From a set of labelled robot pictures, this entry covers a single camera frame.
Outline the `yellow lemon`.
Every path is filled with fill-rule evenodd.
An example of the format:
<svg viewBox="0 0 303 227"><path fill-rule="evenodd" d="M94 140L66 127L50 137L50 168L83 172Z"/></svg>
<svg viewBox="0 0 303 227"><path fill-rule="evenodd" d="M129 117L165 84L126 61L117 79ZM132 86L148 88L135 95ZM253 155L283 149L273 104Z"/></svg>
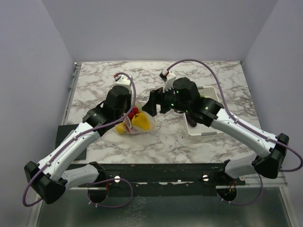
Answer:
<svg viewBox="0 0 303 227"><path fill-rule="evenodd" d="M123 123L115 125L115 130L118 134L124 134L127 132L126 127Z"/></svg>

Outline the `clear zip top bag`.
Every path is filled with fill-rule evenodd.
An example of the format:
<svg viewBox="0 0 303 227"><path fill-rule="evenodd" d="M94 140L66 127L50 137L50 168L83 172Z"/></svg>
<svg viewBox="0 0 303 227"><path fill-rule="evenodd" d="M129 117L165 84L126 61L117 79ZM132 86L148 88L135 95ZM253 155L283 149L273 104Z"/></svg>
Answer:
<svg viewBox="0 0 303 227"><path fill-rule="evenodd" d="M124 120L115 125L117 134L140 134L151 132L156 128L155 119L142 110L142 105L137 103Z"/></svg>

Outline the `yellow bell pepper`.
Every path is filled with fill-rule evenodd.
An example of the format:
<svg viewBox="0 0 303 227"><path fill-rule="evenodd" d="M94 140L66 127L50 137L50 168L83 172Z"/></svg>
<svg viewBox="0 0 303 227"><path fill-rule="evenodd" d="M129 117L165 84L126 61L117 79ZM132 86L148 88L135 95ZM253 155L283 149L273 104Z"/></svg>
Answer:
<svg viewBox="0 0 303 227"><path fill-rule="evenodd" d="M132 126L139 127L145 131L150 129L150 122L145 113L136 114L132 119Z"/></svg>

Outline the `purple eggplant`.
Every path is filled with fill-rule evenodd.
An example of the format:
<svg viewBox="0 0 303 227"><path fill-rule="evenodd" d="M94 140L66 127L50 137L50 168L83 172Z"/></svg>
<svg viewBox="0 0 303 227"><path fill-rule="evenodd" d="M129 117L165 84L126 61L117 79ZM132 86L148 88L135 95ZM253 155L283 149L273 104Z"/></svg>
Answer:
<svg viewBox="0 0 303 227"><path fill-rule="evenodd" d="M195 122L189 114L187 115L187 123L193 128L197 126L197 122Z"/></svg>

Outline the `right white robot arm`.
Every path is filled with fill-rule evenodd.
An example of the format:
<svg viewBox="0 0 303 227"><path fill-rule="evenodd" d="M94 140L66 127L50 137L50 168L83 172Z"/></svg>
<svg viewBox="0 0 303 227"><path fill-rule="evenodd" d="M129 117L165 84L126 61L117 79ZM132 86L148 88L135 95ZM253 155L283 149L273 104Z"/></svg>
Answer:
<svg viewBox="0 0 303 227"><path fill-rule="evenodd" d="M149 100L143 110L151 116L170 110L189 114L191 119L206 127L222 131L245 144L255 152L254 155L236 160L227 160L218 172L217 179L228 185L244 175L260 174L275 179L280 172L286 155L289 137L283 133L274 135L253 127L253 132L240 125L239 119L229 116L224 106L208 97L201 97L196 84L188 78L179 78L165 91L162 87L150 91Z"/></svg>

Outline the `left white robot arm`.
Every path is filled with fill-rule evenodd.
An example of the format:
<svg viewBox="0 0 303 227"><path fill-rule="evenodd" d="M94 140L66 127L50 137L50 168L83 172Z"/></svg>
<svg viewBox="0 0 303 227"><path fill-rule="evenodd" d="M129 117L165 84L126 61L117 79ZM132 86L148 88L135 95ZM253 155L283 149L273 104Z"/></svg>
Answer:
<svg viewBox="0 0 303 227"><path fill-rule="evenodd" d="M34 189L41 200L52 204L69 188L87 183L101 186L105 176L96 164L71 171L67 168L90 144L120 123L130 108L130 89L113 86L105 101L90 109L77 128L51 154L38 163L30 161L25 165L26 189Z"/></svg>

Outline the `white plastic basket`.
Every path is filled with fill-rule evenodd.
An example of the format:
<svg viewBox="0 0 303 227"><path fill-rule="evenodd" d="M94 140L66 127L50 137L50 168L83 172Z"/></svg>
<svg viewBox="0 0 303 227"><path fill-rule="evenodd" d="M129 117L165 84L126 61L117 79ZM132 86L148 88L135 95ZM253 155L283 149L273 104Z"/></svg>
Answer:
<svg viewBox="0 0 303 227"><path fill-rule="evenodd" d="M219 101L217 92L213 86L204 86L198 87L198 91L200 96L212 98L215 101ZM185 131L187 132L188 137L198 138L202 136L217 136L222 134L222 131L216 130L211 127L206 127L203 124L197 124L196 127L190 126L187 122L186 114L183 114L184 123L185 123Z"/></svg>

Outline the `metal table edge strip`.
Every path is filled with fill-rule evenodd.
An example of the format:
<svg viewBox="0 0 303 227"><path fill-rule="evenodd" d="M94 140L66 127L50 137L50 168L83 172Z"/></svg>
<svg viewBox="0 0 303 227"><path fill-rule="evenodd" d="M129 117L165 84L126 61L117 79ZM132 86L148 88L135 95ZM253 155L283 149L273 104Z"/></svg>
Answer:
<svg viewBox="0 0 303 227"><path fill-rule="evenodd" d="M65 106L65 109L64 109L64 112L63 112L63 118L62 118L62 121L61 121L61 125L66 125L67 124L68 116L69 116L69 113L70 113L70 108L71 108L71 104L72 104L72 100L73 100L73 96L74 96L77 81L78 81L78 78L79 78L81 65L82 65L81 62L76 62L75 63L75 70L74 70L74 72L71 76L68 98L67 98L66 106Z"/></svg>

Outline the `black mounting rail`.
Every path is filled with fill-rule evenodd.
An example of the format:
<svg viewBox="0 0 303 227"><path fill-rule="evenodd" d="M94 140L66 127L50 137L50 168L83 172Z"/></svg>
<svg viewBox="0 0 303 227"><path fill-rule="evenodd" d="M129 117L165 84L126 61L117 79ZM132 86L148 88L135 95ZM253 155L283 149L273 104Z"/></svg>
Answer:
<svg viewBox="0 0 303 227"><path fill-rule="evenodd" d="M97 182L119 176L133 187L134 196L216 196L216 187L245 185L223 173L223 163L98 164Z"/></svg>

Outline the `aluminium extrusion rail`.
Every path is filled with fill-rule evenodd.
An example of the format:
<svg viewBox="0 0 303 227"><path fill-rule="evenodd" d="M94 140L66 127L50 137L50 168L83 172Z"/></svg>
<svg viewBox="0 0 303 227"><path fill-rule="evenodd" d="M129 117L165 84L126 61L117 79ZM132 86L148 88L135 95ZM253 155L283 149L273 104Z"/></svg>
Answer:
<svg viewBox="0 0 303 227"><path fill-rule="evenodd" d="M245 175L240 177L241 180L243 180L247 186L251 187L260 187L261 182L260 178L257 174L253 175ZM269 179L261 176L263 186L264 187L286 187L288 186L286 177L283 173L279 173L277 178L275 179Z"/></svg>

